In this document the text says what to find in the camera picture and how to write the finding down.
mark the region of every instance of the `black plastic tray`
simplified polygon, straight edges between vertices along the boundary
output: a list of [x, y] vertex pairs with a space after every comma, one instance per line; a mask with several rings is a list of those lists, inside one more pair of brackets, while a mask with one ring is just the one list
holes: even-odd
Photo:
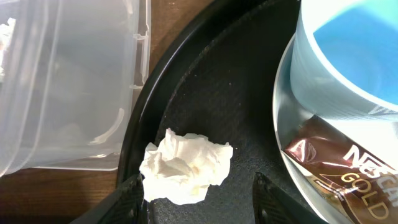
[[132, 113], [118, 184], [139, 173], [145, 147], [177, 134], [204, 134], [237, 148], [221, 186], [204, 202], [148, 206], [157, 223], [254, 223], [252, 180], [265, 174], [311, 210], [280, 157], [272, 124], [272, 91], [283, 51], [294, 34], [300, 1], [218, 0], [197, 16], [161, 58]]

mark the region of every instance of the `plastic container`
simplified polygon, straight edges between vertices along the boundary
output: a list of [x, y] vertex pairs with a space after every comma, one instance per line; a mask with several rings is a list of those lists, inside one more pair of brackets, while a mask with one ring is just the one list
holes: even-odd
[[150, 0], [0, 0], [0, 175], [121, 150], [149, 65]]

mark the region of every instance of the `coffee packet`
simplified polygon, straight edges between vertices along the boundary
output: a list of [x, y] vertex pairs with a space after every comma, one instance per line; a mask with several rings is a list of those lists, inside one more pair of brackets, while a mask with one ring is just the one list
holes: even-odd
[[398, 172], [326, 121], [306, 121], [284, 152], [353, 223], [398, 223]]

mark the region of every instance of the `cup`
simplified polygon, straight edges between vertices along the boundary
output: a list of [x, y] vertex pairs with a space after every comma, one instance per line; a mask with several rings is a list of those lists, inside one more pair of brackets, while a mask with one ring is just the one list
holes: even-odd
[[302, 0], [290, 84], [323, 118], [398, 121], [398, 1]]

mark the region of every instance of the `crumpled tissue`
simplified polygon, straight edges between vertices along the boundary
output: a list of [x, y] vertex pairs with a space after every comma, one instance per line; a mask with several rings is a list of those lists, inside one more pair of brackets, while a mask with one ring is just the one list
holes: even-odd
[[208, 187], [228, 176], [232, 154], [228, 142], [214, 144], [206, 136], [178, 136], [167, 129], [159, 147], [148, 144], [139, 168], [145, 200], [168, 198], [177, 205], [204, 200]]

